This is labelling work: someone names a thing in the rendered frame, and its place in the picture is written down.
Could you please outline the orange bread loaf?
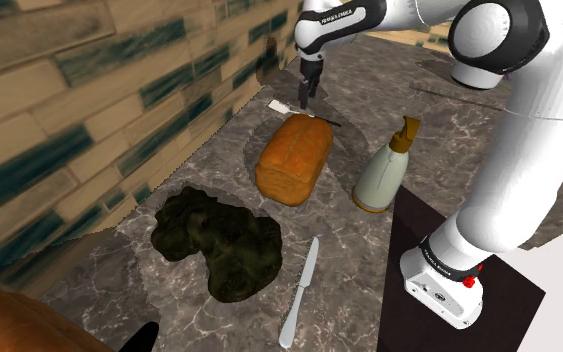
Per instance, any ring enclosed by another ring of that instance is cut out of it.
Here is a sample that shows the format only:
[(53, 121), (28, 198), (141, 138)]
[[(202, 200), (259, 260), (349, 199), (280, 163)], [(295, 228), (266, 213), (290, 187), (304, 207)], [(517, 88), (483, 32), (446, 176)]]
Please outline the orange bread loaf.
[(255, 168), (256, 186), (266, 198), (300, 206), (311, 195), (333, 144), (328, 122), (294, 114), (274, 132)]

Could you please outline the white bottle with tan pump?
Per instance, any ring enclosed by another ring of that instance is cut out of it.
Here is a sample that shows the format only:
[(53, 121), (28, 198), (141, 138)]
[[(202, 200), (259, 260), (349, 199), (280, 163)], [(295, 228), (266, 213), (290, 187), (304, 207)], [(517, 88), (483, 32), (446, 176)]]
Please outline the white bottle with tan pump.
[(404, 116), (404, 126), (395, 132), (389, 143), (382, 146), (363, 169), (352, 188), (352, 199), (361, 209), (382, 213), (389, 209), (401, 186), (413, 144), (421, 121)]

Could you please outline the dark green lumpy object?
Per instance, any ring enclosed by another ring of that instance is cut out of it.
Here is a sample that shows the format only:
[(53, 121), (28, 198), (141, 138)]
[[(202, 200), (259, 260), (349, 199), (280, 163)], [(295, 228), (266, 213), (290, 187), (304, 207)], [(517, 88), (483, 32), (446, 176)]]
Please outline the dark green lumpy object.
[(186, 186), (155, 214), (150, 240), (169, 262), (202, 253), (208, 291), (217, 301), (243, 301), (269, 285), (282, 266), (281, 227), (269, 216), (224, 204)]

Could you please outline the silver table knife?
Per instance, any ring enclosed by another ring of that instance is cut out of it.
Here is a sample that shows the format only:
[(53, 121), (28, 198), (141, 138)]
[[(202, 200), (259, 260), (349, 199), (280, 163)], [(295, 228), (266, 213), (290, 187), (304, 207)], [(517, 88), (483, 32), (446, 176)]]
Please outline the silver table knife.
[(311, 284), (313, 273), (315, 270), (315, 265), (317, 262), (318, 251), (319, 251), (319, 239), (317, 237), (313, 237), (300, 276), (296, 294), (292, 302), (292, 306), (283, 323), (283, 326), (279, 334), (278, 342), (282, 348), (285, 349), (290, 348), (293, 344), (302, 296), (304, 290)]

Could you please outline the dark robot stand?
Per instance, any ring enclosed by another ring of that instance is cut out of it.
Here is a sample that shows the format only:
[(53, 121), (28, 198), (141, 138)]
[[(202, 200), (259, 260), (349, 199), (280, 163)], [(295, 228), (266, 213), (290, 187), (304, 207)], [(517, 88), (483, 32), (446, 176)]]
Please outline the dark robot stand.
[(399, 189), (376, 352), (522, 352), (545, 291), (495, 255), (467, 285), (442, 277), (427, 236), (444, 221)]

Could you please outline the black rounded object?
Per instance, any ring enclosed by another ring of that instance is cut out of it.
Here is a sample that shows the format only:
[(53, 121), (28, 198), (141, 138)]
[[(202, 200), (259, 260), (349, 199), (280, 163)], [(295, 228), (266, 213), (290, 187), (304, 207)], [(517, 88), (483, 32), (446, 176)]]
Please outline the black rounded object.
[(159, 333), (159, 324), (151, 321), (144, 324), (118, 352), (152, 352)]

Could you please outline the large orange rounded object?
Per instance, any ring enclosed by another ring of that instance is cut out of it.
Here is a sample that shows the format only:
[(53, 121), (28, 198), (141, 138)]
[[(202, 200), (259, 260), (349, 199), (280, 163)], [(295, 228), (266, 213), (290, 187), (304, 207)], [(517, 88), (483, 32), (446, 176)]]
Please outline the large orange rounded object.
[(50, 306), (0, 289), (0, 352), (114, 352)]

